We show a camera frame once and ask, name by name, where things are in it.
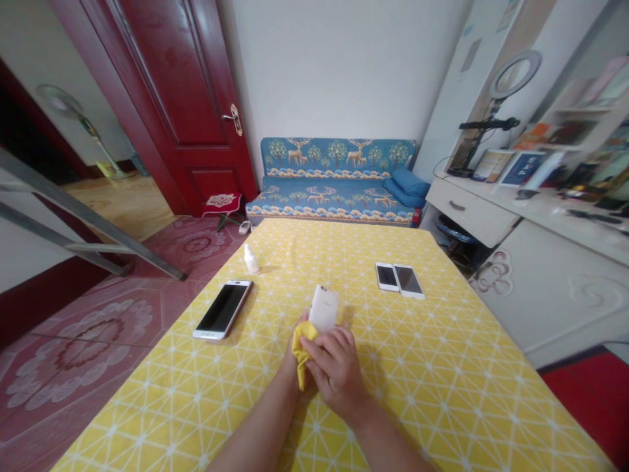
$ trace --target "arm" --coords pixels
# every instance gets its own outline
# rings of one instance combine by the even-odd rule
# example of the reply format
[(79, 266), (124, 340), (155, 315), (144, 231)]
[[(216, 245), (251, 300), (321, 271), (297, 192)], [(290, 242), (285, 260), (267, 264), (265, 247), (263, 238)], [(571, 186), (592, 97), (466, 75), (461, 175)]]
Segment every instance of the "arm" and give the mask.
[(349, 330), (337, 326), (314, 342), (301, 338), (301, 343), (313, 358), (307, 367), (323, 401), (354, 431), (372, 471), (436, 471), (367, 392)]
[(208, 471), (275, 470), (299, 399), (297, 360), (291, 344), (292, 336), (275, 377), (212, 460)]

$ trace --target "small stool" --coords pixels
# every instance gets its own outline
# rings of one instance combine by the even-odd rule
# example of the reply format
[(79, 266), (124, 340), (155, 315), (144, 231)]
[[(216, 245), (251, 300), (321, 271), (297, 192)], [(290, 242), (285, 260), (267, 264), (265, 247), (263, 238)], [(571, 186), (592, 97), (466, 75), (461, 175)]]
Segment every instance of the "small stool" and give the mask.
[(241, 197), (242, 194), (240, 192), (232, 192), (227, 194), (221, 193), (220, 195), (211, 196), (205, 204), (205, 207), (203, 208), (201, 218), (203, 218), (207, 214), (221, 215), (221, 222), (218, 224), (218, 229), (216, 231), (221, 231), (221, 228), (223, 227), (223, 225), (225, 225), (225, 223), (227, 223), (228, 220), (232, 223), (236, 223), (237, 225), (239, 225), (242, 222), (238, 222), (233, 218), (230, 218), (229, 215), (240, 208)]
[[(480, 241), (477, 240), (470, 233), (465, 231), (459, 224), (456, 224), (453, 220), (448, 218), (446, 215), (441, 215), (437, 218), (436, 226), (444, 235), (452, 238), (452, 242), (448, 245), (440, 245), (450, 258), (452, 262), (454, 262), (457, 266), (468, 269), (470, 265), (469, 258), (463, 254), (465, 246), (467, 245), (479, 245)], [(464, 247), (457, 251), (457, 248), (461, 243), (464, 244)]]

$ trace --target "slipper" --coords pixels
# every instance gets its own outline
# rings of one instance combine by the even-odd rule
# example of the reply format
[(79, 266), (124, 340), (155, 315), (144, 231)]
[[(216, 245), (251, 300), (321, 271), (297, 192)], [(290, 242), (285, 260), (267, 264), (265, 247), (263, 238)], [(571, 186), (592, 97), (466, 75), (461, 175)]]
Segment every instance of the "slipper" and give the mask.
[(244, 221), (241, 223), (239, 229), (238, 229), (238, 234), (240, 236), (244, 236), (245, 234), (247, 234), (249, 232), (249, 230), (251, 229), (251, 222), (249, 221)]

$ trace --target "spray bottle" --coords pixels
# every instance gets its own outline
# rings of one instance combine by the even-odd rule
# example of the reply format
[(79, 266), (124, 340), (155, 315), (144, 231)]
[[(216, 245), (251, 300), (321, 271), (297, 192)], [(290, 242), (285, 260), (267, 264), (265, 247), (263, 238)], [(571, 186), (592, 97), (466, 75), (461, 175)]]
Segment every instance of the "spray bottle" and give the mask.
[(257, 263), (257, 257), (251, 250), (251, 246), (245, 244), (244, 246), (244, 263), (247, 265), (247, 270), (251, 275), (255, 275), (260, 272), (260, 266)]

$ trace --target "metal ladder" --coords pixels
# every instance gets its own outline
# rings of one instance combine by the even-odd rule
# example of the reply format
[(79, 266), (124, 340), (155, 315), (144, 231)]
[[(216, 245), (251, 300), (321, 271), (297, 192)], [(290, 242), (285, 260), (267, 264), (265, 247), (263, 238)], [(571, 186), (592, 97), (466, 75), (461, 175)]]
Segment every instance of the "metal ladder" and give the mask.
[(186, 274), (176, 267), (170, 265), (145, 245), (133, 239), (116, 225), (110, 223), (88, 206), (82, 204), (76, 198), (70, 196), (65, 191), (54, 185), (50, 180), (41, 176), (27, 164), (24, 164), (7, 150), (0, 147), (0, 168), (12, 174), (17, 182), (0, 184), (0, 191), (21, 191), (28, 193), (38, 193), (55, 205), (63, 208), (72, 215), (79, 218), (84, 223), (98, 229), (103, 234), (112, 238), (119, 244), (96, 244), (78, 243), (70, 238), (59, 234), (48, 226), (26, 216), (20, 211), (0, 202), (0, 218), (4, 218), (17, 226), (20, 226), (31, 233), (34, 233), (62, 248), (72, 252), (78, 257), (85, 259), (92, 264), (108, 270), (112, 274), (124, 277), (128, 275), (128, 269), (121, 267), (105, 259), (99, 252), (114, 252), (117, 254), (135, 254), (146, 262), (153, 264), (158, 269), (163, 270), (175, 279), (184, 281)]

